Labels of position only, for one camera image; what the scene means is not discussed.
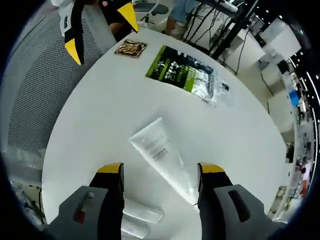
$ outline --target mesh chair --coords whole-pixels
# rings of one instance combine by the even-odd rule
[[[84,64],[68,54],[58,9],[46,2],[30,19],[9,56],[0,89],[1,152],[9,178],[41,185],[47,144],[72,90],[115,43],[97,6],[82,12]],[[45,14],[43,9],[50,9]]]

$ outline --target person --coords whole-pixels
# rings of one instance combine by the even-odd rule
[[[132,31],[131,25],[116,10],[113,9],[106,0],[76,0],[81,1],[84,5],[98,4],[104,15],[107,24],[110,26],[111,32],[117,42],[129,35]]]
[[[199,2],[196,0],[175,0],[163,33],[170,35],[172,30],[176,28],[176,23],[186,26],[188,24],[188,16],[198,5]]]
[[[301,189],[300,195],[302,197],[305,197],[308,192],[308,182],[310,178],[311,167],[312,167],[312,164],[310,161],[308,161],[301,170],[302,189]]]

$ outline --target round table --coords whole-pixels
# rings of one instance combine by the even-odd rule
[[[128,39],[147,43],[138,59],[116,55],[116,44],[85,74],[66,101],[52,130],[42,173],[46,220],[98,168],[124,163],[124,195],[161,207],[164,217],[149,224],[150,238],[185,234],[201,239],[199,214],[147,163],[129,138],[159,117],[187,171],[198,162],[220,165],[264,203],[275,199],[285,167],[286,146],[272,119],[252,93],[227,69],[195,48],[164,34],[141,29]],[[215,68],[227,80],[233,105],[214,107],[197,96],[145,77],[163,45]]]

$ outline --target cable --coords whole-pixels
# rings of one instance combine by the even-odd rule
[[[250,32],[250,30],[256,25],[256,23],[253,24],[252,27],[251,27],[252,22],[250,23],[250,25],[249,25],[249,27],[248,27],[248,31],[246,32],[246,34],[245,34],[245,36],[244,36],[243,45],[242,45],[242,48],[241,48],[241,51],[240,51],[240,55],[239,55],[239,59],[238,59],[238,66],[236,67],[236,71],[235,71],[235,74],[234,74],[234,75],[237,75],[237,74],[238,74],[238,70],[239,70],[239,66],[240,66],[240,59],[241,59],[241,55],[242,55],[242,52],[243,52],[244,47],[245,47],[247,35],[248,35],[248,33]]]
[[[193,17],[193,22],[195,22],[195,20],[196,20],[196,18],[198,18],[198,19],[203,19],[204,17],[203,16],[201,16],[201,15],[199,15],[201,12],[203,12],[202,11],[202,9],[206,9],[205,8],[205,5],[202,3],[202,4],[199,4],[197,7],[194,7],[190,12],[189,12],[189,14],[188,14],[188,16],[187,16],[187,18],[188,17]]]
[[[217,13],[216,13],[217,11],[214,11],[214,14],[213,14],[213,20],[212,20],[212,26],[210,26],[210,28],[209,28],[209,49],[210,49],[210,42],[211,42],[211,28],[214,26],[214,24],[215,24],[215,21],[216,21],[216,19],[217,19],[217,17],[218,17],[218,15],[219,15],[219,12],[220,11],[218,11]]]
[[[196,28],[196,30],[194,31],[194,33],[192,34],[192,36],[189,38],[189,40],[186,41],[186,43],[190,43],[191,39],[195,36],[195,34],[197,33],[197,31],[199,30],[199,28],[201,27],[201,25],[204,23],[204,21],[206,20],[206,18],[213,12],[213,8],[211,8],[211,10],[204,16],[204,18],[202,19],[202,21],[200,22],[199,26]]]
[[[189,24],[188,24],[188,27],[187,27],[187,29],[189,29],[189,31],[188,31],[186,37],[184,38],[184,41],[185,41],[185,42],[187,41],[187,38],[188,38],[188,36],[189,36],[189,34],[190,34],[190,32],[191,32],[191,29],[194,27],[194,23],[195,23],[196,17],[197,17],[197,15],[198,15],[200,9],[201,9],[204,5],[205,5],[204,3],[201,3],[201,4],[196,8],[196,10],[194,11],[193,19],[190,20],[190,22],[189,22]]]
[[[217,44],[219,44],[219,41],[224,37],[224,35],[227,33],[227,31],[225,31],[225,28],[227,27],[226,26],[226,23],[228,21],[228,19],[230,19],[231,17],[227,17],[226,20],[223,22],[223,26],[222,26],[222,29],[221,29],[221,35],[219,36],[219,40],[217,42]]]
[[[44,224],[44,219],[42,217],[43,213],[42,213],[42,209],[41,209],[41,192],[42,192],[42,188],[40,188],[39,191],[39,209],[40,209],[40,219],[41,219],[41,223]]]
[[[195,42],[194,42],[194,44],[196,44],[209,30],[211,30],[211,28],[214,26],[214,24],[215,24],[215,21],[216,21],[216,19],[215,19],[215,13],[216,12],[214,12],[214,14],[213,14],[213,18],[212,18],[212,21],[211,21],[211,24],[210,24],[210,28],[208,28]]]

